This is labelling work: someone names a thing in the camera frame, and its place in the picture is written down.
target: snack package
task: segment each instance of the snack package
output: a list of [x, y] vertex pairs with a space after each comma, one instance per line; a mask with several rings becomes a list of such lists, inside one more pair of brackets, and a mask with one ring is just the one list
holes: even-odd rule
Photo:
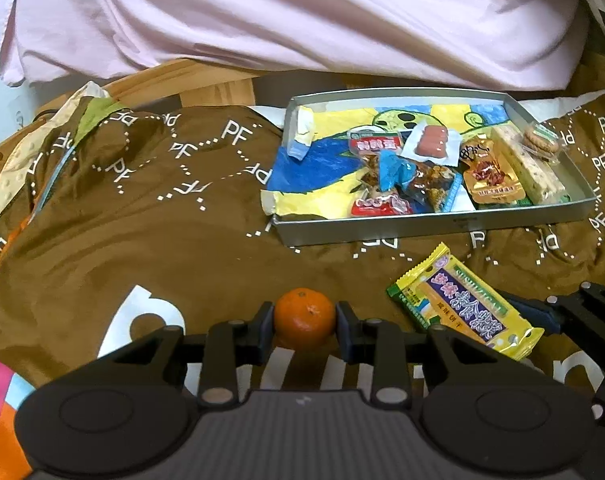
[[[559, 204], [565, 204], [567, 202], [571, 202], [571, 197], [569, 195], [563, 195], [561, 199], [558, 201]], [[522, 200], [518, 200], [516, 202], [510, 202], [508, 204], [480, 204], [479, 209], [502, 209], [502, 208], [510, 208], [510, 207], [531, 207], [534, 203], [529, 200], [529, 197], [525, 197]]]
[[455, 130], [422, 121], [407, 137], [401, 156], [417, 162], [429, 160], [441, 166], [458, 166], [462, 140]]
[[449, 213], [463, 182], [460, 173], [431, 162], [416, 162], [409, 184], [400, 187], [400, 196], [409, 200], [416, 213]]
[[382, 192], [394, 189], [396, 185], [401, 189], [416, 176], [416, 164], [396, 155], [394, 152], [383, 150], [379, 155], [379, 188]]
[[380, 158], [378, 155], [362, 155], [360, 159], [367, 168], [360, 181], [369, 188], [370, 192], [380, 191]]
[[358, 198], [351, 208], [352, 216], [393, 216], [412, 213], [409, 202], [396, 193], [369, 198]]
[[565, 186], [550, 165], [522, 145], [521, 133], [511, 124], [493, 126], [491, 140], [511, 164], [534, 205], [557, 204], [567, 195]]
[[463, 177], [475, 203], [505, 204], [526, 197], [516, 173], [492, 140], [467, 140], [461, 146], [460, 158], [469, 166]]
[[354, 155], [376, 155], [382, 150], [395, 152], [403, 147], [403, 138], [398, 132], [387, 132], [380, 126], [358, 126], [347, 133], [349, 151]]
[[527, 357], [545, 332], [532, 327], [443, 243], [387, 294], [424, 330], [440, 323], [515, 360]]
[[529, 153], [552, 164], [558, 163], [559, 153], [566, 148], [562, 138], [535, 122], [525, 127], [521, 142]]

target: silver tray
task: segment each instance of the silver tray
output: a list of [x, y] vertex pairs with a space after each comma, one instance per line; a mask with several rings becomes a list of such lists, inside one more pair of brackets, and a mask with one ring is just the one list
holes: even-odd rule
[[[459, 88], [373, 88], [342, 90], [296, 96], [291, 99], [284, 115], [282, 145], [294, 138], [297, 110], [301, 105], [314, 111], [349, 110], [353, 108], [394, 106], [394, 98], [421, 99], [427, 104], [470, 104], [483, 100], [502, 102], [510, 120], [520, 129], [534, 121], [513, 97], [502, 92]], [[471, 212], [428, 213], [376, 218], [345, 218], [338, 220], [286, 221], [277, 215], [272, 220], [278, 235], [287, 246], [303, 246], [439, 235], [457, 232], [505, 229], [539, 224], [556, 224], [585, 219], [593, 211], [596, 196], [574, 162], [562, 153], [554, 172], [564, 184], [571, 202], [554, 205], [513, 207], [509, 209], [476, 210]]]

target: sausage package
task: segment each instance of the sausage package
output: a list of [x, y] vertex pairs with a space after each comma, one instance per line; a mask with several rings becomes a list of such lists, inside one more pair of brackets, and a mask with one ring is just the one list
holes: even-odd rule
[[515, 360], [527, 357], [545, 332], [532, 327], [443, 243], [387, 294], [423, 330], [440, 323]]
[[401, 156], [417, 162], [431, 161], [440, 166], [458, 166], [461, 134], [435, 124], [418, 124], [407, 137]]

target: cookie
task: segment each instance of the cookie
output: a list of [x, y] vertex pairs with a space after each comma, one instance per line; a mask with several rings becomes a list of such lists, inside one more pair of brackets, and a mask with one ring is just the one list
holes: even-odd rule
[[540, 152], [542, 156], [553, 158], [561, 150], [561, 144], [552, 135], [552, 132], [540, 133], [534, 127], [528, 126], [523, 135], [523, 145], [534, 152]]

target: orange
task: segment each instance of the orange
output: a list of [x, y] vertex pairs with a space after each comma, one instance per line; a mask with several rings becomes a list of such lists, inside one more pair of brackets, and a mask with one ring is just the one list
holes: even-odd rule
[[294, 288], [274, 309], [276, 336], [293, 350], [321, 346], [336, 329], [336, 308], [329, 298], [311, 288]]

